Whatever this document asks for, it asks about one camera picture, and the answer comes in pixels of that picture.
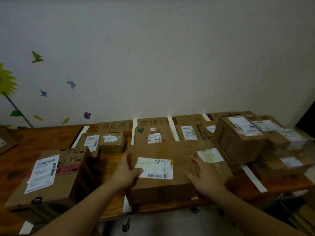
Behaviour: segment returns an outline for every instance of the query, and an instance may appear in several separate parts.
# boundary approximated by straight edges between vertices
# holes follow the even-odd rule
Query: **white wall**
[[[315,0],[0,0],[0,62],[17,78],[10,98],[35,127],[67,117],[72,125],[230,110],[293,125],[315,100],[314,7]],[[44,61],[32,63],[32,51]],[[9,116],[4,96],[0,108],[0,124],[27,126]]]

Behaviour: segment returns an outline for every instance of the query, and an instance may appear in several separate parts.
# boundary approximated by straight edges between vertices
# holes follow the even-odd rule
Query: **purple butterfly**
[[[85,113],[84,113],[84,117],[85,117],[86,119],[90,119],[90,118],[91,118],[91,114],[88,113],[88,112],[85,112]]]

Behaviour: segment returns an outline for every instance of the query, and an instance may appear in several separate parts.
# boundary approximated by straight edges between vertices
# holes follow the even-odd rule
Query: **person's left hand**
[[[141,175],[143,172],[142,168],[136,168],[134,170],[129,170],[128,163],[127,163],[127,156],[128,152],[125,152],[120,161],[117,164],[116,170],[112,175],[111,180],[117,184],[120,189],[125,189],[131,185],[133,180]]]

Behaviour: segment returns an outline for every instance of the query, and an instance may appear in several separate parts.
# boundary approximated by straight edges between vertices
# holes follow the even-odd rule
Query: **wooden surface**
[[[89,125],[87,132],[96,132],[98,124]],[[62,126],[50,128],[35,128],[17,130],[22,142],[13,149],[0,155],[0,235],[16,235],[21,229],[24,220],[4,210],[3,205],[13,193],[15,188],[24,178],[24,175],[34,165],[42,151],[71,147],[76,136],[81,130],[81,125]],[[129,131],[125,132],[126,140],[131,142],[132,121]],[[100,155],[96,164],[101,172],[101,181],[105,182],[114,172],[121,154]],[[262,180],[262,184],[268,190],[265,194],[287,193],[313,187],[313,183],[304,175],[282,177],[272,180]],[[255,185],[244,172],[234,174],[227,183],[227,188],[239,198],[253,200],[262,197]],[[114,197],[108,208],[102,215],[102,220],[114,219],[125,214],[123,211],[124,193],[119,192]],[[153,213],[158,211],[175,210],[183,207],[200,206],[211,203],[208,199],[200,197],[198,200],[172,201],[167,203],[147,204],[132,208],[134,213]]]

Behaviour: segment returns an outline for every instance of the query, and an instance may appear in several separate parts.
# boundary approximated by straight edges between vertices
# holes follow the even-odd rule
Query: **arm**
[[[89,235],[117,192],[127,188],[143,172],[141,168],[129,170],[127,155],[123,154],[110,180],[34,235]]]
[[[193,158],[200,168],[200,177],[184,173],[200,194],[213,200],[247,236],[294,235],[305,236],[300,231],[247,204],[230,193],[221,182],[215,168],[200,159]]]

